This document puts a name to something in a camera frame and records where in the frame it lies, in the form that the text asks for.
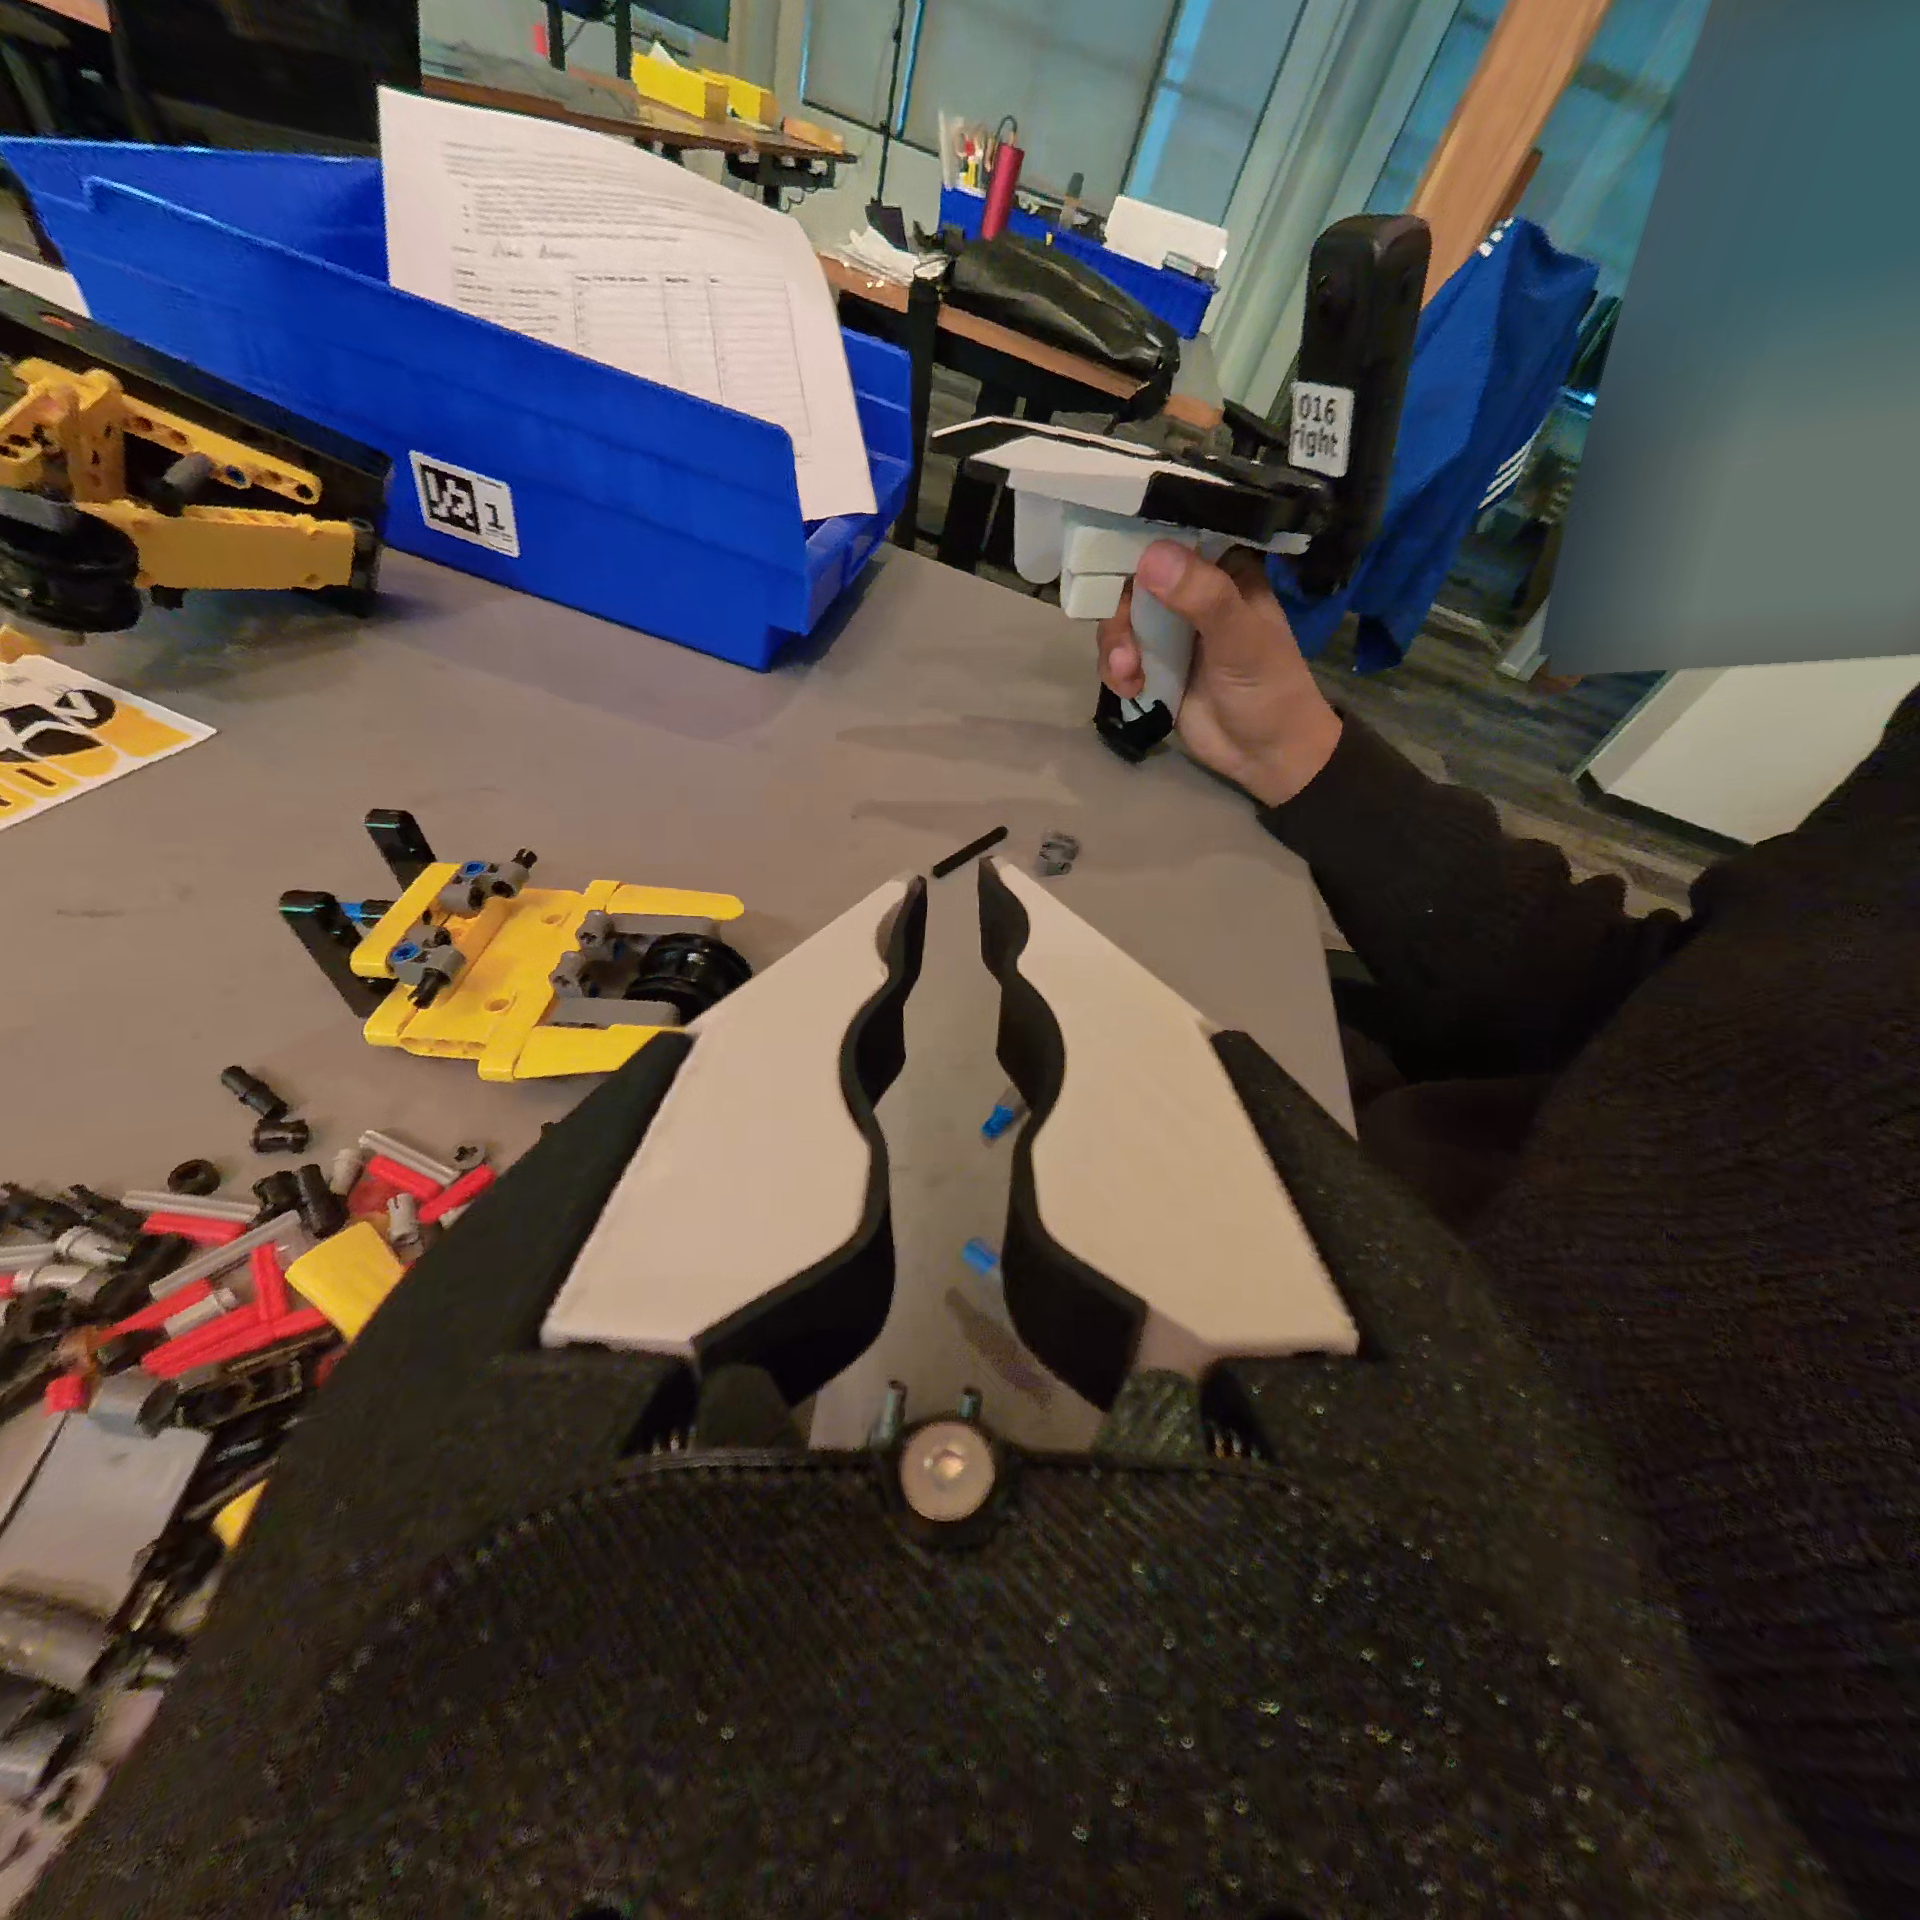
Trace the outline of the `blue storage bin with tag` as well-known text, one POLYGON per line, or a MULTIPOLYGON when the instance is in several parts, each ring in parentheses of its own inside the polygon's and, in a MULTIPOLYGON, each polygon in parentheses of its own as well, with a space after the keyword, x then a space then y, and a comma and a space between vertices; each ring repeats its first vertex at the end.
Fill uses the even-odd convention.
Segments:
POLYGON ((386 452, 402 554, 768 671, 906 505, 910 360, 870 334, 878 505, 807 520, 778 426, 393 288, 374 158, 8 137, 4 166, 92 319, 386 452))

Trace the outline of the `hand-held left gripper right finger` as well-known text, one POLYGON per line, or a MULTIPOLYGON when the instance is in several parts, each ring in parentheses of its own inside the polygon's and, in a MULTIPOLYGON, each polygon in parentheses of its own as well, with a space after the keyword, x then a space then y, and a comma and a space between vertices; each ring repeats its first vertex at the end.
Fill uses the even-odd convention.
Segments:
POLYGON ((1354 1359, 1360 1329, 1210 1023, 1014 867, 977 870, 998 1060, 1025 1104, 1000 1246, 1022 1345, 1112 1410, 1138 1375, 1354 1359))

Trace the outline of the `black shoulder bag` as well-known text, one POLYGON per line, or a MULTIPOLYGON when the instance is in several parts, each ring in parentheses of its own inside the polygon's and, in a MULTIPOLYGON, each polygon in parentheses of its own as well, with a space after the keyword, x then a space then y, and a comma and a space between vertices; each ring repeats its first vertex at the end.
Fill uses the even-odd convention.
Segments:
POLYGON ((951 307, 1131 377, 1129 417, 1163 407, 1182 364, 1179 334, 1084 259, 1014 231, 945 227, 920 239, 931 240, 951 307))

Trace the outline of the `large yellow black toy model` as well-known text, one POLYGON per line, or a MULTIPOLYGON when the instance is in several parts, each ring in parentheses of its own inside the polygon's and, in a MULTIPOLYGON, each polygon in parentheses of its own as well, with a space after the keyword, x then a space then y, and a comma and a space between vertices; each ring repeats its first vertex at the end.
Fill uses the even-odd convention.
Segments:
POLYGON ((393 460, 52 300, 2 295, 4 658, 192 593, 377 596, 393 460))

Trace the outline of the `blue striped jacket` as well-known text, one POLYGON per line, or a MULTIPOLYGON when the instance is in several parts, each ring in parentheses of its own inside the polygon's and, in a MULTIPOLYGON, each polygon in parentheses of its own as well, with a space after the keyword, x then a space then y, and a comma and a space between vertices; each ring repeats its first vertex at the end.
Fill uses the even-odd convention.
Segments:
POLYGON ((1383 514, 1345 588, 1268 578, 1308 660, 1354 619, 1354 667, 1399 666, 1479 514, 1520 479, 1574 367, 1599 267, 1531 220, 1490 228, 1423 313, 1383 514))

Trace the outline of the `wooden pillar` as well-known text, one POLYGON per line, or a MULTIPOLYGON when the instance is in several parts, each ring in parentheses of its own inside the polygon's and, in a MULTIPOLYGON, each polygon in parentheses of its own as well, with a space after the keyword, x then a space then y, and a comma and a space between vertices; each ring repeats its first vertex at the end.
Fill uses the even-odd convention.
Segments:
POLYGON ((1425 302, 1524 194, 1538 132, 1608 14, 1608 3, 1507 3, 1408 207, 1431 239, 1425 302))

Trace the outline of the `white flat panel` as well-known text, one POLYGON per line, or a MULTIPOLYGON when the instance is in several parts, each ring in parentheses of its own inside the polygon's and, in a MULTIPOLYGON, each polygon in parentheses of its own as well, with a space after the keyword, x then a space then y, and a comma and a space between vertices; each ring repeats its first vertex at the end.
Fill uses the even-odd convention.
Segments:
POLYGON ((1577 767, 1611 802, 1754 846, 1796 827, 1870 755, 1918 658, 1662 675, 1577 767))

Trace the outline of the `person's black clothed body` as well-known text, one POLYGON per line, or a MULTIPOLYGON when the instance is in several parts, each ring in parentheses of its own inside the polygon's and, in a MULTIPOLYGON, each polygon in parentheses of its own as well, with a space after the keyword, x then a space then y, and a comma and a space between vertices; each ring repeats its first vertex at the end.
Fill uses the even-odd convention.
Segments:
POLYGON ((1863 1916, 1916 1916, 1916 1043, 1416 1087, 1360 1139, 1587 1404, 1697 1657, 1863 1916))

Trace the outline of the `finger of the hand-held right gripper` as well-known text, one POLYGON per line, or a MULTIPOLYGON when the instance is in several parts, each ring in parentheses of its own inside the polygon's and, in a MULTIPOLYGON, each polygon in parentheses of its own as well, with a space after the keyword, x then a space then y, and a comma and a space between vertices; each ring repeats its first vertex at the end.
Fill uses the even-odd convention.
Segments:
POLYGON ((977 452, 1018 494, 1123 520, 1163 522, 1233 538, 1316 538, 1327 492, 1313 475, 1230 479, 1191 464, 1103 460, 1094 466, 1018 464, 1008 452, 977 452))
POLYGON ((977 417, 934 430, 929 448, 1006 475, 1064 475, 1074 482, 1143 482, 1152 475, 1206 481, 1203 466, 1167 460, 1154 448, 1019 417, 977 417))

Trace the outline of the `small yellow toy vehicle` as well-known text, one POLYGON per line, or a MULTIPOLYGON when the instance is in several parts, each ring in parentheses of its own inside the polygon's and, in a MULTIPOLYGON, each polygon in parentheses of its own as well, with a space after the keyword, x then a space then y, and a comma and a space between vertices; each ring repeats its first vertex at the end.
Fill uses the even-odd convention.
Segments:
POLYGON ((395 807, 375 807, 367 832, 395 896, 291 890, 279 919, 377 1049, 472 1065, 495 1087, 601 1078, 753 978, 729 943, 737 896, 548 886, 529 849, 436 859, 395 807))

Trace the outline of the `person's right hand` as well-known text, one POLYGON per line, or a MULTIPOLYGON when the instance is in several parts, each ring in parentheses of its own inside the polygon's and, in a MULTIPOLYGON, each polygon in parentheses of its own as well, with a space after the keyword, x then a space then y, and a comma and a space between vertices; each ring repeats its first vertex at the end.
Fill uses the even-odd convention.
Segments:
POLYGON ((1095 631, 1100 682, 1120 700, 1137 700, 1145 687, 1138 593, 1193 630, 1176 728, 1187 752, 1262 809, 1296 800, 1334 759, 1342 716, 1313 680, 1265 555, 1236 547, 1207 561, 1152 543, 1118 611, 1095 631))

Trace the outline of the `printed paper sheet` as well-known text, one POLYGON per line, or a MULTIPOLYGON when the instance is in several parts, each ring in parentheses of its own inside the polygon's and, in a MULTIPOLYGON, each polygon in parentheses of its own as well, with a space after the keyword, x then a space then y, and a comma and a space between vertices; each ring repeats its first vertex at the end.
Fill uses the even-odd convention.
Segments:
POLYGON ((875 513, 834 295, 803 227, 616 143, 375 96, 391 284, 783 427, 807 522, 875 513))

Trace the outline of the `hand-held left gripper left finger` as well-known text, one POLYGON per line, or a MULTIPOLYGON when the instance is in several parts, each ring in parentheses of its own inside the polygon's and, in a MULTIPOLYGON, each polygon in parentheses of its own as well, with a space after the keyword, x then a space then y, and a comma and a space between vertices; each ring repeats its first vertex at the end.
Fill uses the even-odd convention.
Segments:
POLYGON ((854 1360, 894 1297, 878 1104, 906 1060, 923 876, 699 1015, 540 1338, 673 1360, 854 1360))

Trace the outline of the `yellow panel with grey pins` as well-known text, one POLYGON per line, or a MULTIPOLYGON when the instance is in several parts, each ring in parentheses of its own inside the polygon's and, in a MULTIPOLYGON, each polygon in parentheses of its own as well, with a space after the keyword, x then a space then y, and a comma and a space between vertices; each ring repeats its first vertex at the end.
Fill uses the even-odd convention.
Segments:
MULTIPOLYGON (((967 1386, 953 1406, 935 1408, 931 1423, 922 1425, 960 1423, 967 1427, 980 1427, 984 1408, 984 1392, 977 1386, 967 1386)), ((873 1454, 898 1452, 906 1446, 906 1438, 914 1432, 912 1423, 907 1420, 907 1410, 910 1406, 906 1382, 889 1378, 880 1392, 880 1401, 867 1432, 865 1450, 873 1454)))

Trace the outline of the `pile of toy building pieces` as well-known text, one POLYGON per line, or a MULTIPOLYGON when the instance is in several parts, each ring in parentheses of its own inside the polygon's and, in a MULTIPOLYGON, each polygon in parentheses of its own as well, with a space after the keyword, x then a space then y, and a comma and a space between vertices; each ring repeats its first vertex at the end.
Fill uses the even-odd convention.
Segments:
POLYGON ((4 1907, 154 1721, 291 1432, 497 1152, 367 1130, 252 1190, 4 1184, 4 1907))

